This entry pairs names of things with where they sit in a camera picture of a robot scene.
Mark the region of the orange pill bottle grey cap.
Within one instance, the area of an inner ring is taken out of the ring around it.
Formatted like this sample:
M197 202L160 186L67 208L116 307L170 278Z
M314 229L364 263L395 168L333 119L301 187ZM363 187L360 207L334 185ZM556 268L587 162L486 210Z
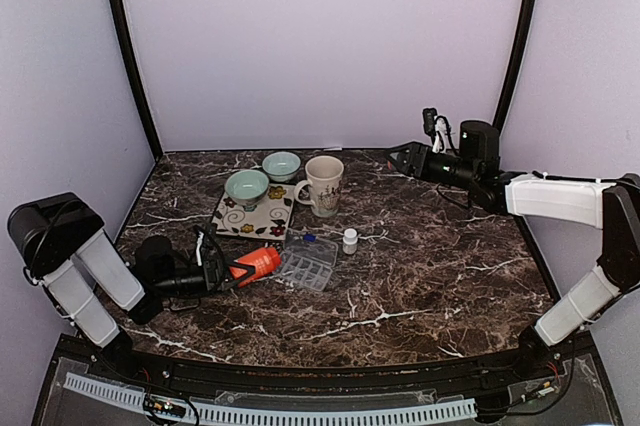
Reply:
M252 282L272 274L282 262L279 252L274 247L256 249L234 261L254 266L254 280Z

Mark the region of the clear plastic pill organizer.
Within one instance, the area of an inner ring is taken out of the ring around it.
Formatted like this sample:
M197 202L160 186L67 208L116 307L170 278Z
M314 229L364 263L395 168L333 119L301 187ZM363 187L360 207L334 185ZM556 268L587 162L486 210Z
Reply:
M275 276L296 287L322 292L337 261L336 243L311 233L289 229Z

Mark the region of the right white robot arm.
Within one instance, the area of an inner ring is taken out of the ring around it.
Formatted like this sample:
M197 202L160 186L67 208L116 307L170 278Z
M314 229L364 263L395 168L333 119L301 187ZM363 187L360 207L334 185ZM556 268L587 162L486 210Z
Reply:
M535 216L580 223L602 232L595 266L521 336L523 347L510 359L521 380L534 378L549 362L547 348L594 320L623 295L639 287L639 177L574 178L541 172L504 171L500 132L491 124L466 120L459 145L445 151L448 131L438 117L423 117L429 145L411 141L386 150L391 167L415 179L460 188L468 201L490 214Z

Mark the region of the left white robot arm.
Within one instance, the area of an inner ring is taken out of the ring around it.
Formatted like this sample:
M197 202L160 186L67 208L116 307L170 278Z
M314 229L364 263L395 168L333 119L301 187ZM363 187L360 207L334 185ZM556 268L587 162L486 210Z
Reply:
M227 259L213 228L198 228L187 257L161 235L146 238L128 264L105 231L103 219L76 194L19 205L7 230L24 261L23 273L42 287L62 314L102 351L101 363L120 382L141 373L132 340L100 301L96 287L136 324L150 322L172 297L200 298L232 289L256 269Z

